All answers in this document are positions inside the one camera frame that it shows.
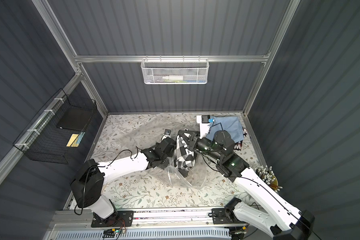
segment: bundle of pencils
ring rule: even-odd
[[[278,186],[276,177],[272,170],[272,166],[258,166],[254,169],[254,172],[275,192],[280,191],[280,189],[283,188],[282,186]]]

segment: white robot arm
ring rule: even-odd
[[[222,139],[230,142],[228,132],[216,133],[214,141],[200,138],[198,132],[194,131],[179,131],[179,135],[185,137],[191,151],[207,154],[218,160],[216,168],[221,174],[243,188],[266,210],[264,213],[248,206],[240,199],[233,198],[225,206],[223,217],[232,223],[249,223],[273,239],[308,239],[314,221],[313,215],[308,211],[301,212],[276,194],[242,158],[231,150],[231,146],[226,144],[219,146]],[[103,186],[135,171],[166,167],[166,157],[172,154],[174,144],[174,140],[165,138],[155,148],[144,149],[129,157],[110,162],[95,163],[93,159],[86,161],[71,184],[78,206],[90,208],[103,219],[114,215],[117,210],[101,194]]]

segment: black and white checkered cloth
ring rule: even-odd
[[[181,170],[189,171],[195,165],[194,152],[186,149],[187,144],[184,139],[179,135],[176,138],[176,150],[175,150],[175,167]]]

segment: folded blue towel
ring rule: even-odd
[[[221,130],[221,127],[223,127],[223,130],[227,131],[234,142],[240,142],[241,140],[244,140],[243,136],[243,126],[241,125],[238,117],[213,117],[214,122],[210,123],[210,126],[213,127],[210,129],[210,132],[206,135],[206,138],[209,140],[213,140],[213,135],[215,132]]]

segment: plastic bag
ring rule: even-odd
[[[153,146],[156,142],[160,142],[165,129],[170,129],[171,138],[176,140],[177,133],[180,129],[185,127],[189,130],[198,129],[196,123],[196,116],[194,119],[189,119],[190,122],[177,122],[177,114],[160,114],[160,115],[142,115],[141,121],[134,126],[134,130],[124,134],[120,140],[114,144],[120,145],[120,149],[130,149],[136,153],[136,146],[144,149]],[[169,187],[178,188],[195,188],[201,189],[206,183],[206,165],[203,159],[195,154],[195,165],[189,171],[188,176],[185,178],[177,170],[173,164],[173,157],[168,157],[170,164],[165,168],[159,167],[144,170],[152,177],[157,178]]]
[[[158,178],[169,187],[202,189],[206,183],[206,166],[201,157],[196,156],[195,165],[192,170],[189,171],[187,177],[183,177],[173,165],[173,157],[167,158],[170,163],[165,169],[156,167],[145,170],[145,172]]]

